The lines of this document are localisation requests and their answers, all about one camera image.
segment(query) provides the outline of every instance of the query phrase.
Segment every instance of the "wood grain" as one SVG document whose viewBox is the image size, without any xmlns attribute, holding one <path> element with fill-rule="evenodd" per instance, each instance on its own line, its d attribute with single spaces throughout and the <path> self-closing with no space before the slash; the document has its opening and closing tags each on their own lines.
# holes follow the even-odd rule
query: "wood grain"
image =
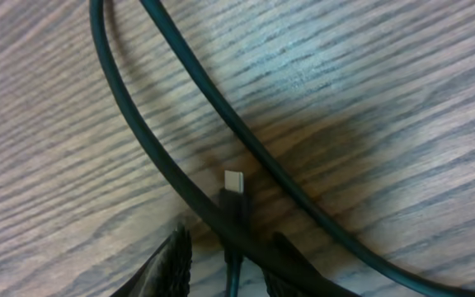
<svg viewBox="0 0 475 297">
<path fill-rule="evenodd" d="M 223 94 L 326 212 L 410 271 L 475 289 L 475 0 L 165 0 Z M 111 46 L 146 121 L 213 196 L 244 171 L 278 230 L 363 296 L 417 296 L 335 244 L 219 119 L 135 0 Z M 0 1 L 0 297 L 107 296 L 177 222 L 190 296 L 222 296 L 215 236 L 144 155 L 97 62 L 84 0 Z M 242 270 L 243 296 L 267 296 Z"/>
</svg>

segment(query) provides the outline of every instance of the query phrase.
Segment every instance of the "wire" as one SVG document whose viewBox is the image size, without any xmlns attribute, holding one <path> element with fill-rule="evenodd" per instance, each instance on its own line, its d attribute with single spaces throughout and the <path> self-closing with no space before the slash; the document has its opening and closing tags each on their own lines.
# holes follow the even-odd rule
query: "wire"
<svg viewBox="0 0 475 297">
<path fill-rule="evenodd" d="M 227 262 L 227 288 L 224 292 L 225 297 L 238 297 L 239 275 L 241 272 L 242 259 L 239 255 L 231 255 Z"/>
<path fill-rule="evenodd" d="M 200 65 L 185 42 L 181 33 L 176 28 L 166 9 L 158 0 L 140 1 L 157 28 L 182 62 L 188 74 L 203 92 L 214 109 L 223 118 L 224 122 L 232 129 L 236 136 L 245 144 L 256 159 L 265 167 L 278 184 L 303 208 L 322 228 L 324 228 L 336 241 L 360 260 L 371 266 L 376 271 L 388 278 L 429 296 L 475 296 L 475 291 L 460 289 L 448 285 L 441 285 L 405 271 L 383 259 L 369 250 L 365 245 L 345 231 L 328 214 L 318 208 L 303 190 L 292 180 L 285 170 L 276 162 L 269 152 L 261 145 L 259 140 L 243 123 L 239 115 L 226 102 L 208 74 Z"/>
<path fill-rule="evenodd" d="M 306 267 L 291 264 L 291 261 L 286 257 L 273 253 L 263 245 L 256 243 L 244 229 L 239 228 L 225 217 L 219 208 L 177 166 L 144 122 L 122 81 L 107 42 L 103 6 L 103 0 L 90 0 L 89 17 L 92 38 L 102 70 L 128 126 L 146 154 L 179 196 L 218 236 L 225 238 L 226 242 L 232 244 L 257 265 L 271 271 L 302 292 L 311 296 L 356 296 L 346 289 L 339 288 L 329 280 L 317 276 Z"/>
</svg>

